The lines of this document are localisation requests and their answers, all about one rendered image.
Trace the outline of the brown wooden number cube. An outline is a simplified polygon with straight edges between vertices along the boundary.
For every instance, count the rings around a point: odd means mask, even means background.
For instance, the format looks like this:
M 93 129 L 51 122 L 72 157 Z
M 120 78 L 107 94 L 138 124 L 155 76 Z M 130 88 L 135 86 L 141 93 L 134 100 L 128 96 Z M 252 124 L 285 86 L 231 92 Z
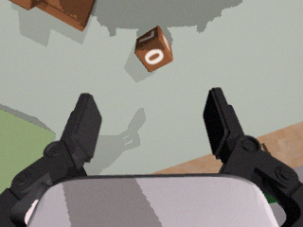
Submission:
M 24 8 L 27 10 L 33 9 L 40 3 L 42 3 L 44 0 L 9 0 L 10 2 Z
M 171 46 L 160 26 L 136 39 L 134 53 L 149 72 L 173 61 Z

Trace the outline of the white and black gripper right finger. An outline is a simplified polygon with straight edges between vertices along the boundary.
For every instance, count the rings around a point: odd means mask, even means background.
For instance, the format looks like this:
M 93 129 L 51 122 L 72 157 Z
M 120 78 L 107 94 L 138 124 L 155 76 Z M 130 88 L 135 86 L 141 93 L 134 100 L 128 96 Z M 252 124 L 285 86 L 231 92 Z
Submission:
M 212 154 L 223 163 L 219 173 L 242 177 L 274 197 L 286 214 L 280 227 L 303 227 L 303 183 L 255 137 L 244 135 L 221 87 L 209 90 L 203 118 Z

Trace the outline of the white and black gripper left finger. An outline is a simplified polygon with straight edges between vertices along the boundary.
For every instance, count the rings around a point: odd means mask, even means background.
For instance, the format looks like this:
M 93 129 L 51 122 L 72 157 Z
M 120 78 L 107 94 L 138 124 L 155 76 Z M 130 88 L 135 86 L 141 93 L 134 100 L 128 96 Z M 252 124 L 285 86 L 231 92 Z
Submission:
M 48 144 L 43 157 L 19 172 L 0 194 L 0 227 L 26 227 L 32 203 L 52 184 L 87 176 L 83 166 L 94 157 L 102 117 L 89 93 L 80 94 L 60 141 Z

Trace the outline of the brown wooden tray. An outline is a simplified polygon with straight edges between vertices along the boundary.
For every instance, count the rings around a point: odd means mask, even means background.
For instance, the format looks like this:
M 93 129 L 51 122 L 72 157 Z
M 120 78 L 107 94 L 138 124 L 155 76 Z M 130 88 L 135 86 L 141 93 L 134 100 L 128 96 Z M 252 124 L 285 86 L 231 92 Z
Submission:
M 36 8 L 83 31 L 87 26 L 96 0 L 44 0 Z

